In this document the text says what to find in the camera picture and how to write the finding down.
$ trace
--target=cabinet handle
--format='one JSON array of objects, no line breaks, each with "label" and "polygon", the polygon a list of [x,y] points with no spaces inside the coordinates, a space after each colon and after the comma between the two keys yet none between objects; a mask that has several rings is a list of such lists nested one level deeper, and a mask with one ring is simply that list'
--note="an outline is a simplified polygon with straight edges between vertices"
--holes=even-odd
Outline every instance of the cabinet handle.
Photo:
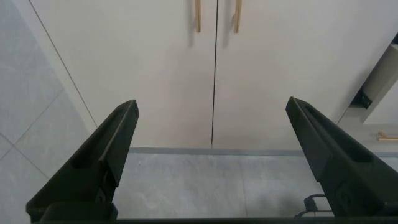
[{"label": "cabinet handle", "polygon": [[195,18],[197,22],[197,32],[201,32],[201,6],[200,0],[195,0]]},{"label": "cabinet handle", "polygon": [[380,131],[379,135],[381,137],[377,138],[378,141],[398,141],[398,137],[387,137],[384,131]]},{"label": "cabinet handle", "polygon": [[242,10],[242,0],[236,0],[236,7],[234,14],[234,33],[239,32],[239,25],[241,24],[241,10]]}]

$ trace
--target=white cabinet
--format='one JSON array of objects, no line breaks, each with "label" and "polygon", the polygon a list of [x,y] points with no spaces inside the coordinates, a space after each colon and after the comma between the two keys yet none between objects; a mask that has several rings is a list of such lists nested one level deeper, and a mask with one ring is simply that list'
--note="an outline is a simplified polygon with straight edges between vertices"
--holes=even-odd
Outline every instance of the white cabinet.
[{"label": "white cabinet", "polygon": [[216,1],[32,0],[97,125],[136,99],[136,147],[211,147]]},{"label": "white cabinet", "polygon": [[220,0],[213,147],[300,149],[290,96],[334,122],[398,31],[398,1]]},{"label": "white cabinet", "polygon": [[136,147],[300,149],[289,97],[337,123],[398,31],[395,0],[243,0],[238,33],[232,0],[201,33],[194,0],[31,1],[96,124],[137,100]]}]

